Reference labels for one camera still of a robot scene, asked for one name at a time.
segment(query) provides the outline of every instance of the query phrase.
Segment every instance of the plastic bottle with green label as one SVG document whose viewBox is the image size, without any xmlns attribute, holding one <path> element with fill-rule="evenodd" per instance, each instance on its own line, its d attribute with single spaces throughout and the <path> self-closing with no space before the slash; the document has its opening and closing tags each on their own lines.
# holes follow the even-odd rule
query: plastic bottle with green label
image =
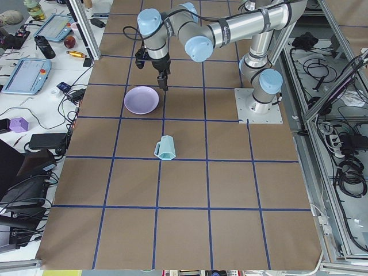
<svg viewBox="0 0 368 276">
<path fill-rule="evenodd" d="M 41 5 L 36 0 L 24 0 L 24 5 L 27 7 L 27 11 L 34 20 L 45 19 L 45 13 L 41 8 Z"/>
</svg>

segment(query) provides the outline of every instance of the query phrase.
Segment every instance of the light blue cup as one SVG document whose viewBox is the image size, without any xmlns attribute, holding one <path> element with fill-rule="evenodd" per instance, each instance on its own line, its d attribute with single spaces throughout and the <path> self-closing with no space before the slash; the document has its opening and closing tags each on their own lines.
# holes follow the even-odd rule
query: light blue cup
<svg viewBox="0 0 368 276">
<path fill-rule="evenodd" d="M 162 136 L 156 145 L 154 155 L 161 160 L 174 159 L 176 157 L 174 139 L 169 135 Z"/>
</svg>

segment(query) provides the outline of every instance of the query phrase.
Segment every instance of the cup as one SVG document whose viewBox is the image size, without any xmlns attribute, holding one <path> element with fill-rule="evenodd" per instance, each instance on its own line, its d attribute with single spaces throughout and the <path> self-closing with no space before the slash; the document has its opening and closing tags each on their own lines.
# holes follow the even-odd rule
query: cup
<svg viewBox="0 0 368 276">
<path fill-rule="evenodd" d="M 76 26 L 76 22 L 70 24 L 70 28 L 75 33 L 76 37 L 78 39 L 82 39 L 81 34 L 79 33 L 78 27 Z"/>
<path fill-rule="evenodd" d="M 157 143 L 154 155 L 161 160 L 172 160 L 176 157 L 174 139 L 165 135 L 161 137 L 161 141 Z"/>
</svg>

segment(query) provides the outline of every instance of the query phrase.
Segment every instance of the purple plate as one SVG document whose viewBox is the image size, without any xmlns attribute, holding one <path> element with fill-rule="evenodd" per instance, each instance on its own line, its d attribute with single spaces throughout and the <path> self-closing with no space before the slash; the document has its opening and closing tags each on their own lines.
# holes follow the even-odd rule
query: purple plate
<svg viewBox="0 0 368 276">
<path fill-rule="evenodd" d="M 124 98 L 125 107 L 134 114 L 152 112 L 159 104 L 159 95 L 147 86 L 138 86 L 129 90 Z"/>
</svg>

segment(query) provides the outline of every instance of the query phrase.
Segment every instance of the cup handle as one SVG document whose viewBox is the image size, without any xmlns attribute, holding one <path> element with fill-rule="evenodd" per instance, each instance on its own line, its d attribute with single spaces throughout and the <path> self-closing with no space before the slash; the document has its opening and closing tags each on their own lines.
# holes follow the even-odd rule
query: cup handle
<svg viewBox="0 0 368 276">
<path fill-rule="evenodd" d="M 157 142 L 154 155 L 159 157 L 159 150 L 160 150 L 161 141 Z"/>
</svg>

